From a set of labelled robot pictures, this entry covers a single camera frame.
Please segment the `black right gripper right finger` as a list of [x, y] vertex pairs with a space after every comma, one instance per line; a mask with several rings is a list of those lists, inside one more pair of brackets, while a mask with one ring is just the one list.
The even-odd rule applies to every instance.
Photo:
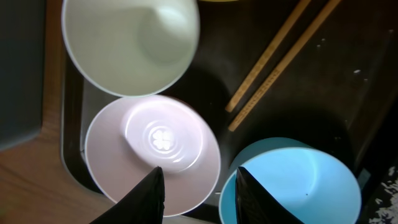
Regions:
[[237, 224], [303, 224], [244, 167], [236, 170], [235, 204]]

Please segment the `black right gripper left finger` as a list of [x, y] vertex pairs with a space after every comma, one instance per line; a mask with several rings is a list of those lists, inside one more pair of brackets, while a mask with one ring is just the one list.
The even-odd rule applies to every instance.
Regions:
[[91, 224], [162, 224], [164, 202], [164, 173], [156, 167]]

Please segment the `light blue plastic bowl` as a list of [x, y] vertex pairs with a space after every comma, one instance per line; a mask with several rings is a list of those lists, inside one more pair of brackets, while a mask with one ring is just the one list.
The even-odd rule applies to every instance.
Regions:
[[361, 191], [346, 165], [300, 141], [267, 138], [246, 146], [230, 165], [218, 205], [222, 223], [237, 223], [235, 180], [239, 166], [303, 223], [354, 224], [359, 218]]

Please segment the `rice food leftovers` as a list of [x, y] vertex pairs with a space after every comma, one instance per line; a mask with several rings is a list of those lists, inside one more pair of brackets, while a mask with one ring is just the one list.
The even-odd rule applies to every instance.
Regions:
[[389, 168], [376, 192], [376, 209], [369, 218], [371, 224], [397, 224], [397, 167]]

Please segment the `pale green plastic cup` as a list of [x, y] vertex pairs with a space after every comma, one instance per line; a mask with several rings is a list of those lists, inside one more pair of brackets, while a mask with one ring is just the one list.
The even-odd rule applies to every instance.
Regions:
[[71, 61], [114, 96], [164, 91], [189, 68], [198, 47], [194, 0], [65, 0], [62, 34]]

